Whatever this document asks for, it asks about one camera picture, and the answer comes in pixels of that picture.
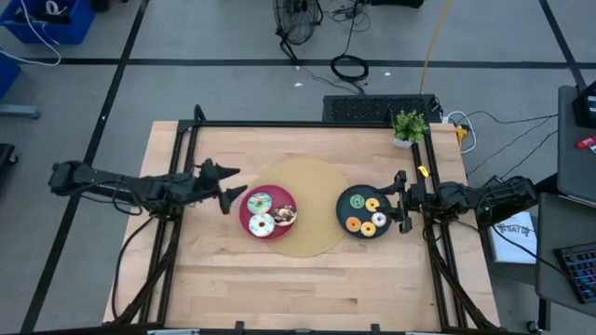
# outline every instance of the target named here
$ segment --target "black keyboard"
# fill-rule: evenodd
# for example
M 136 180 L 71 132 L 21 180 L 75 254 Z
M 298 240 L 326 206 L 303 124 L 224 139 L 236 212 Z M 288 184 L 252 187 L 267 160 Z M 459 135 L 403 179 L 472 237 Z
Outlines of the black keyboard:
M 553 250 L 580 303 L 596 302 L 596 243 Z

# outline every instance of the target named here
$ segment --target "desk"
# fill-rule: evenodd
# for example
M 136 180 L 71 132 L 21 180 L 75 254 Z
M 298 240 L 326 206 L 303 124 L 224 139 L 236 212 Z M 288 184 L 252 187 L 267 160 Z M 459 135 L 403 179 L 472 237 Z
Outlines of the desk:
M 557 173 L 536 185 L 539 193 L 567 194 L 596 203 L 596 154 L 577 150 L 576 142 L 595 136 L 596 129 L 578 127 L 572 106 L 577 88 L 559 87 L 559 139 Z
M 561 268 L 553 249 L 596 242 L 596 208 L 552 194 L 541 194 L 539 206 L 538 256 L 545 261 Z M 579 303 L 561 274 L 542 262 L 537 267 L 536 294 L 540 298 L 596 317 L 596 303 Z
M 167 173 L 176 127 L 176 122 L 154 123 L 141 175 Z M 223 187 L 250 185 L 269 166 L 292 154 L 335 165 L 351 184 L 386 186 L 399 169 L 415 180 L 412 152 L 393 147 L 392 132 L 389 128 L 201 127 L 194 158 L 202 162 L 210 157 L 225 167 L 242 169 L 224 180 Z M 466 182 L 453 126 L 431 125 L 431 132 L 441 179 Z M 424 145 L 421 150 L 426 162 Z M 247 235 L 237 221 L 237 203 L 229 216 L 221 214 L 215 201 L 186 208 L 166 327 L 233 328 L 242 320 L 248 329 L 369 330 L 370 324 L 379 323 L 387 331 L 439 331 L 422 218 L 415 213 L 412 217 L 413 230 L 407 235 L 400 234 L 396 225 L 376 240 L 347 236 L 323 255 L 289 258 Z M 126 236 L 145 219 L 132 217 Z M 475 225 L 473 214 L 461 219 Z M 498 325 L 480 238 L 461 225 L 452 225 L 451 231 L 460 282 Z M 142 231 L 123 258 L 119 312 L 144 282 L 155 233 L 155 226 Z M 158 285 L 154 302 L 160 290 Z M 453 311 L 452 295 L 446 294 L 446 299 Z M 156 303 L 152 303 L 149 319 L 155 315 Z M 109 308 L 105 319 L 112 319 Z M 454 313 L 450 321 L 455 325 Z

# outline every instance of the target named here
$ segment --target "orange donut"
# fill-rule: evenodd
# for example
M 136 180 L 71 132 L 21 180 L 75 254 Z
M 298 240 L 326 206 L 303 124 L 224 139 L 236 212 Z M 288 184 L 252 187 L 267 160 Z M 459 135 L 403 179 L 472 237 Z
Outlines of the orange donut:
M 360 231 L 366 237 L 371 237 L 376 233 L 376 226 L 372 222 L 364 222 L 360 227 Z
M 349 217 L 345 221 L 345 227 L 352 233 L 359 231 L 361 225 L 362 223 L 360 222 L 360 219 L 356 217 Z

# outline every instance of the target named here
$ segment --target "white paper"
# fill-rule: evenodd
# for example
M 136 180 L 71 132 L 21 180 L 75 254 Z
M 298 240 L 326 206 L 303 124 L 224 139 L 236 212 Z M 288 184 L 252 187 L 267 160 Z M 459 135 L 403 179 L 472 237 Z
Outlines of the white paper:
M 529 212 L 518 213 L 509 219 L 499 222 L 494 228 L 504 237 L 527 248 L 536 254 L 536 234 Z M 536 259 L 512 245 L 499 236 L 491 227 L 489 229 L 494 261 L 535 264 Z

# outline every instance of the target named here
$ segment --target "wooden table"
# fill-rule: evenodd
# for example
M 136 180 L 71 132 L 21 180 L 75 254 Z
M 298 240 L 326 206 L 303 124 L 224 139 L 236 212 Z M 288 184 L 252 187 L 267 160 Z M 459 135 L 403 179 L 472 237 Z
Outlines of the wooden table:
M 153 124 L 142 176 L 167 173 L 176 126 L 176 122 Z M 431 125 L 431 132 L 441 180 L 465 183 L 453 126 Z M 412 152 L 393 147 L 391 136 L 392 129 L 384 128 L 202 127 L 195 161 L 210 157 L 222 166 L 241 168 L 239 175 L 223 181 L 224 187 L 250 185 L 272 164 L 296 154 L 335 165 L 350 184 L 387 186 L 399 169 L 415 181 Z M 425 163 L 424 145 L 421 151 Z M 427 185 L 432 190 L 430 180 Z M 371 323 L 378 323 L 381 330 L 440 330 L 420 214 L 411 214 L 409 234 L 400 234 L 395 225 L 379 239 L 347 236 L 325 254 L 290 258 L 248 236 L 237 221 L 235 205 L 228 216 L 221 214 L 214 200 L 185 210 L 167 327 L 232 328 L 241 320 L 250 329 L 369 330 Z M 131 217 L 127 236 L 145 219 Z M 476 224 L 472 214 L 461 220 Z M 144 282 L 155 228 L 140 233 L 124 256 L 119 312 Z M 451 231 L 460 282 L 498 325 L 481 240 L 459 224 L 452 224 Z M 455 325 L 452 294 L 444 280 L 443 285 L 450 323 Z M 158 284 L 154 302 L 160 290 Z M 151 315 L 156 315 L 156 303 L 152 307 Z M 109 308 L 105 319 L 112 319 Z

